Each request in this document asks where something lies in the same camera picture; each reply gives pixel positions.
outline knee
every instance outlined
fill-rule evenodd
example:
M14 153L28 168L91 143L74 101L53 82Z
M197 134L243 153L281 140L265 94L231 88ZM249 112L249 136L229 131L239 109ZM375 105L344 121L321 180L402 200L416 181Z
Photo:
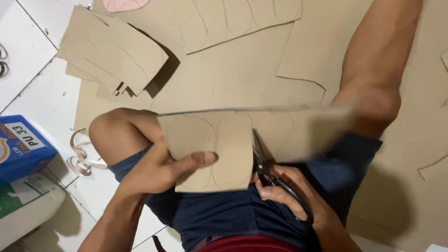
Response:
M126 120L126 115L129 114L129 110L132 109L118 108L101 114L93 119L89 126L89 137L91 141L97 142L103 137L114 134L114 129L119 127L119 125L122 125L123 121Z

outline leg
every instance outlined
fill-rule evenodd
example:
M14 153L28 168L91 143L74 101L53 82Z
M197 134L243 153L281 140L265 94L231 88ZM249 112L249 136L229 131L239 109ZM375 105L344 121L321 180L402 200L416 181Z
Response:
M154 114L135 109L114 109L95 118L89 136L107 165L113 165L163 139Z
M333 100L360 106L350 129L378 139L401 106L399 87L423 0L374 0L355 31L344 59L340 91Z

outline brown cardboard surface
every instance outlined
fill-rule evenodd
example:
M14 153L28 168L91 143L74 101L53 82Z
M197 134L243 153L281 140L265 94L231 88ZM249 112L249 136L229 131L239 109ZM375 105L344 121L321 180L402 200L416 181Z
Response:
M407 252L423 252L431 243L448 246L447 166L445 160L435 164L448 154L448 72L440 60L448 49L446 13L447 1L425 1L402 79L400 113L382 137L347 225Z
M125 98L113 103L111 100L120 99L120 96L107 94L104 89L100 94L97 86L85 88L89 82L83 81L79 103L85 104L78 105L75 128L88 127L96 116L121 106L145 108L162 114L302 104L313 108L322 99L323 89L319 85L275 76L292 24L264 29L200 53L186 55L173 2L151 0L144 8L112 14L104 9L101 1L97 1L94 2L95 12L116 15L143 30L168 47L181 63L154 99L146 96L141 100L140 96L146 95L146 91L137 97L130 97L125 91L121 95Z
M158 44L119 18L80 5L73 9L57 55L70 63L70 74L103 83L111 93L125 82L136 95L168 59Z
M252 129L276 162L298 162L328 148L347 127L347 109L218 110L158 117L172 156L213 151L219 160L178 182L176 191L246 189L252 173Z
M305 20L307 2L299 22ZM112 15L99 0L94 10ZM448 153L448 107L442 106L448 99L448 72L440 59L448 50L446 13L447 1L426 1L401 85L400 114L382 138L384 145L355 197L348 222L350 232L407 252L422 252L430 243L448 246L448 178L437 173L425 181L418 172ZM323 89L314 83L275 77L292 24L187 56L171 1L151 0L142 9L115 15L168 47L181 64L155 99L140 100L142 92L135 102L111 102L95 96L99 84L82 81L75 129L88 127L96 116L118 107L172 113L290 104L316 107L322 99ZM287 119L275 120L287 128Z
M326 91L329 105L339 91L342 62L349 41L373 0L304 0L277 76L309 80Z
M445 64L445 67L446 67L447 70L448 70L448 52L446 52L446 53L444 53L444 54L442 55L442 60L443 60L443 62L444 62L444 64Z
M300 19L302 0L175 0L185 52Z

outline blue box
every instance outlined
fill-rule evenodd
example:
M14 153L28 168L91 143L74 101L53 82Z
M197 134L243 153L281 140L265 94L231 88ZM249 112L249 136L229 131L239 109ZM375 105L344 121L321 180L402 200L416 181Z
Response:
M0 116L0 184L42 170L56 154L23 116Z

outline tile grout line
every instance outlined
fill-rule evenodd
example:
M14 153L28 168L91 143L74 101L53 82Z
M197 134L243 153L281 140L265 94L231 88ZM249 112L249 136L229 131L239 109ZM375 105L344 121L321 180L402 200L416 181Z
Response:
M75 182L77 179L79 178L79 176L77 176L72 182L70 182L67 186L64 187L64 189L67 189L67 187L69 187L73 182Z
M62 189L65 189L64 184L61 182L61 180L56 177L56 175L52 172L52 170L50 170L50 168L48 166L46 166L45 168L47 168L48 171L50 171L50 173L57 179L57 181L59 181L59 183L62 185Z
M164 230L167 227L167 225L165 225L161 230L157 231L156 233L154 233L153 235L151 235L150 237L148 237L146 240L142 241L141 243L139 243L137 246L133 247L131 250L137 248L138 246L140 246L142 243L146 242L147 240L151 239L154 235L158 234L160 231Z
M27 87L29 87L30 86L30 84L36 79L36 77L38 77L41 73L42 73L42 71L44 71L45 70L45 68L51 63L51 62L53 62L53 60L54 60L54 58L56 57L56 54L53 56L53 58L52 59L50 59L50 61L49 62L47 62L46 64L45 64L45 66L31 79L31 81L30 82L28 82L28 84L18 93L18 95L16 95L16 97L14 97L14 99L10 102L10 103L8 103L8 105L6 105L1 111L0 111L0 115L17 99L17 97L19 97L19 96L21 96L22 95L22 93L23 93L23 91L27 88Z
M31 18L31 20L34 22L34 24L36 24L37 28L39 28L39 30L48 39L48 41L50 41L50 43L54 46L54 48L56 48L56 50L58 50L56 45L53 44L53 42L50 40L50 38L47 36L47 34L40 28L40 26L36 23L36 21L34 21L33 17L26 11L26 9L23 7L23 5L20 4L19 0L16 0L16 2L20 5L20 7L22 7L22 9L25 11L25 13Z
M91 214L90 214L90 212L89 211L87 211L87 209L76 199L76 197L68 190L68 189L66 189L67 190L67 192L76 200L76 202L82 207L82 209L84 209L84 211L86 211L87 212L87 214L90 216L90 217L92 217L92 219L95 221L95 222L98 222Z

